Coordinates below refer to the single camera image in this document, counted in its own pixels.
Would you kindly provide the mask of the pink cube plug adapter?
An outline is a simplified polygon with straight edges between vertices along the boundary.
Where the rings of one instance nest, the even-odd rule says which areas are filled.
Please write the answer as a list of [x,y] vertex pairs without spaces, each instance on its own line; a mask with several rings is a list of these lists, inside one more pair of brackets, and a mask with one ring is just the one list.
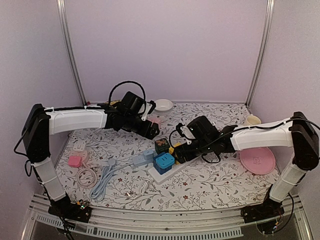
[[148,120],[152,123],[158,124],[158,127],[161,128],[162,120],[158,116],[152,116]]

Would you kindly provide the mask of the yellow cube plug adapter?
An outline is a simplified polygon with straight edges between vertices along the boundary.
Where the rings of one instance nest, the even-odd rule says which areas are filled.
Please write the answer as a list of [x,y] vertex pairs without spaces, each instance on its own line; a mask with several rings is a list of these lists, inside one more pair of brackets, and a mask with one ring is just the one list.
[[169,150],[168,150],[168,153],[169,153],[170,155],[172,155],[175,160],[177,160],[177,155],[174,153],[174,152],[175,152],[175,148],[178,147],[178,146],[180,146],[180,145],[181,145],[181,143],[180,143],[180,142],[177,142],[177,143],[175,143],[173,146],[171,146],[171,147],[169,148]]

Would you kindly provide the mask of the light blue cube adapter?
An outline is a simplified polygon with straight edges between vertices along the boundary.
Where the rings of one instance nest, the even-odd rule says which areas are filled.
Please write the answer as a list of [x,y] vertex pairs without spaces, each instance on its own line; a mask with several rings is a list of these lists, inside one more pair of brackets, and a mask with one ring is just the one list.
[[160,175],[171,170],[174,164],[175,158],[168,152],[162,152],[153,158],[153,167]]

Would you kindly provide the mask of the white long power strip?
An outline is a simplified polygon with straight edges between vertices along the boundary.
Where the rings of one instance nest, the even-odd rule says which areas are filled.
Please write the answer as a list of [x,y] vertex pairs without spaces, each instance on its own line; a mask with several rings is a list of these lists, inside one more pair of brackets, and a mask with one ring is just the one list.
[[185,162],[185,163],[180,163],[180,164],[174,164],[170,170],[167,172],[160,174],[154,167],[151,167],[150,169],[147,170],[147,173],[150,177],[153,178],[153,181],[157,185],[163,184],[165,181],[167,181],[169,178],[174,176],[176,173],[179,171],[183,170],[186,168],[188,165],[194,163],[196,160],[198,160],[200,157],[196,157],[195,159]]

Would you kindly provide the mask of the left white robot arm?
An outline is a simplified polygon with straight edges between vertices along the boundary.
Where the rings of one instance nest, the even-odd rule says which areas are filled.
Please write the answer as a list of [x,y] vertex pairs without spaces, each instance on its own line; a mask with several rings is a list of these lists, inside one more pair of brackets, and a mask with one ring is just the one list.
[[82,129],[113,129],[152,140],[160,133],[159,125],[148,120],[155,107],[154,101],[147,102],[130,91],[114,105],[45,108],[37,103],[32,107],[18,143],[24,145],[23,156],[63,217],[70,217],[75,210],[51,160],[50,136]]

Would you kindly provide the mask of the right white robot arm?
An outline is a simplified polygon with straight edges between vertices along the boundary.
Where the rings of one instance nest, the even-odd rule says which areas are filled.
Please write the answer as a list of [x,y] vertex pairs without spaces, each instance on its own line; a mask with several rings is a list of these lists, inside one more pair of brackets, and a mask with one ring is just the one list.
[[173,156],[179,163],[189,162],[196,157],[214,153],[234,153],[246,149],[264,147],[293,148],[291,162],[270,187],[265,202],[259,206],[262,218],[269,218],[278,210],[291,189],[298,185],[308,171],[320,162],[317,125],[300,112],[284,120],[256,125],[228,125],[218,130],[206,116],[195,118],[187,125],[178,124],[176,131],[186,142],[175,147]]

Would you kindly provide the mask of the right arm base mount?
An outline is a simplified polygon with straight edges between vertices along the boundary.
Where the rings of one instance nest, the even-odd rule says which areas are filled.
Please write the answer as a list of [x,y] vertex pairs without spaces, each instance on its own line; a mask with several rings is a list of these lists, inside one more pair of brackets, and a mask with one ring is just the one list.
[[272,220],[256,224],[258,231],[263,235],[272,235],[275,233],[284,213],[282,203],[270,199],[260,204],[245,206],[240,210],[240,214],[245,223],[257,223],[272,218]]

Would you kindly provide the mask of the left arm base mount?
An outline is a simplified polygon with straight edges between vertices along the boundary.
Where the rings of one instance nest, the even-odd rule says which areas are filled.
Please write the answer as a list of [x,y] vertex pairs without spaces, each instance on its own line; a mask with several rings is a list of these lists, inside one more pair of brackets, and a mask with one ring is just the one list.
[[91,218],[92,208],[61,199],[50,204],[48,213],[63,219],[88,223]]

